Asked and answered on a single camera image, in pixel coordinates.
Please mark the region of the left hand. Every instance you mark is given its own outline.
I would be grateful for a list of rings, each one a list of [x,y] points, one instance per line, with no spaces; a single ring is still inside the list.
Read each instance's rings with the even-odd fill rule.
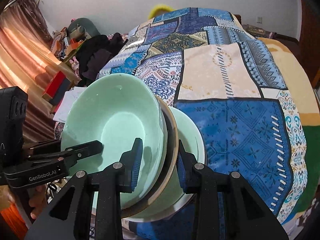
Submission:
[[[8,186],[1,186],[1,188],[4,190],[4,198],[8,200],[11,205],[16,206],[16,197],[10,191]],[[46,191],[46,185],[37,186],[35,193],[29,199],[29,206],[32,209],[30,216],[32,219],[36,219],[42,210],[47,206]]]

